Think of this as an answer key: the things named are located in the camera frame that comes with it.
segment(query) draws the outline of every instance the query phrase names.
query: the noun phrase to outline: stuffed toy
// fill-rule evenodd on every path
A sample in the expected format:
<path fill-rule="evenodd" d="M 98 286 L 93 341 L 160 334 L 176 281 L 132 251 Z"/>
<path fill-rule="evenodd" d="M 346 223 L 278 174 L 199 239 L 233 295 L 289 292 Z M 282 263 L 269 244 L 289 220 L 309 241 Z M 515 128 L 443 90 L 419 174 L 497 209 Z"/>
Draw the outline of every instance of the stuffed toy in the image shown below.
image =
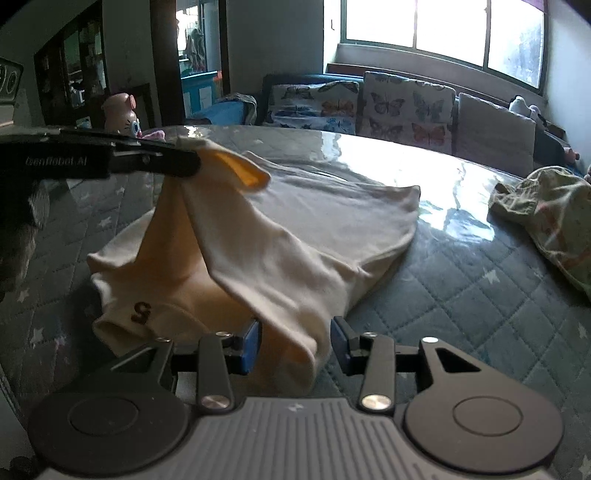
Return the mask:
<path fill-rule="evenodd" d="M 568 165 L 576 165 L 581 156 L 570 147 L 564 148 L 564 161 Z"/>
<path fill-rule="evenodd" d="M 517 95 L 509 104 L 509 111 L 519 115 L 531 118 L 538 128 L 546 130 L 546 119 L 542 116 L 540 109 L 536 105 L 527 106 L 525 99 Z"/>

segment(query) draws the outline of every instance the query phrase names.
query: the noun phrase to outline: cabinet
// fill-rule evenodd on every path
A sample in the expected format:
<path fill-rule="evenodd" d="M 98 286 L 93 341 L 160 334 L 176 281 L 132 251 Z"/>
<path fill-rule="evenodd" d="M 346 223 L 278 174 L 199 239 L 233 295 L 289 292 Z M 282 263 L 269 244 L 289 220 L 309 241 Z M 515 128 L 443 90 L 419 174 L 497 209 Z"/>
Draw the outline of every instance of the cabinet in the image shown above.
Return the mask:
<path fill-rule="evenodd" d="M 109 96 L 102 3 L 82 12 L 35 54 L 35 73 L 46 125 L 102 128 Z"/>

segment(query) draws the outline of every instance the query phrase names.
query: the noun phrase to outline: crumpled cloth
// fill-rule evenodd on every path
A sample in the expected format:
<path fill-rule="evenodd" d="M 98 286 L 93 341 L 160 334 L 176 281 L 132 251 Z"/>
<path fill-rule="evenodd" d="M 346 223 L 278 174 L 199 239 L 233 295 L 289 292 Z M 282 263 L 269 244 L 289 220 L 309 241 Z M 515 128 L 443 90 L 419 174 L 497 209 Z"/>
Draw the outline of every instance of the crumpled cloth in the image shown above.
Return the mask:
<path fill-rule="evenodd" d="M 244 103 L 246 107 L 244 125 L 254 125 L 256 122 L 256 99 L 253 96 L 244 93 L 230 93 L 220 98 L 218 102 L 234 102 L 236 100 Z"/>
<path fill-rule="evenodd" d="M 93 325 L 117 355 L 154 337 L 196 345 L 257 317 L 254 390 L 308 392 L 344 315 L 411 242 L 420 189 L 337 180 L 183 138 L 201 159 L 167 177 L 154 210 L 90 254 L 103 315 Z"/>
<path fill-rule="evenodd" d="M 591 300 L 591 185 L 561 167 L 498 183 L 491 212 L 523 225 L 538 250 Z"/>

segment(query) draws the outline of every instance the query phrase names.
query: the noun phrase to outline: quilted mattress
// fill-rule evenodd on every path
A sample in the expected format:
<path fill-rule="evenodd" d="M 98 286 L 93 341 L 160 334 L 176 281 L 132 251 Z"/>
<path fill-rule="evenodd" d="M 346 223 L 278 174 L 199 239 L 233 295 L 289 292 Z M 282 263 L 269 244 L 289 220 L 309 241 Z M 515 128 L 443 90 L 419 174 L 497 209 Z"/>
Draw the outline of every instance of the quilted mattress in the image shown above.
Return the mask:
<path fill-rule="evenodd" d="M 357 331 L 406 345 L 441 338 L 541 392 L 565 424 L 552 473 L 577 480 L 591 475 L 591 309 L 524 230 L 488 214 L 495 183 L 518 179 L 439 154 L 409 165 L 417 155 L 412 147 L 325 132 L 169 129 L 168 140 L 176 134 L 209 136 L 237 151 L 345 180 L 419 184 L 420 219 L 408 254 L 348 321 Z M 25 282 L 0 303 L 0 371 L 24 419 L 45 395 L 112 357 L 91 330 L 100 300 L 86 256 L 150 210 L 161 184 L 161 176 L 135 173 L 64 183 L 51 192 L 49 220 Z M 397 402 L 412 398 L 413 375 L 401 374 L 397 382 Z M 332 358 L 312 395 L 355 400 L 359 386 Z"/>

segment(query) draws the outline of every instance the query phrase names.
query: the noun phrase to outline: green fabric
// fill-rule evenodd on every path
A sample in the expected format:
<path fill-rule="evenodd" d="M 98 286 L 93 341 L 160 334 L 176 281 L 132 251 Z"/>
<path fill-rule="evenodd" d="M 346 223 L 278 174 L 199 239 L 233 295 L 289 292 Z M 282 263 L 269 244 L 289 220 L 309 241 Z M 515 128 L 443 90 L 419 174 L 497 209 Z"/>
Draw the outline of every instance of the green fabric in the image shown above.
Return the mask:
<path fill-rule="evenodd" d="M 525 227 L 535 246 L 591 299 L 591 185 L 561 167 L 498 183 L 490 211 Z"/>

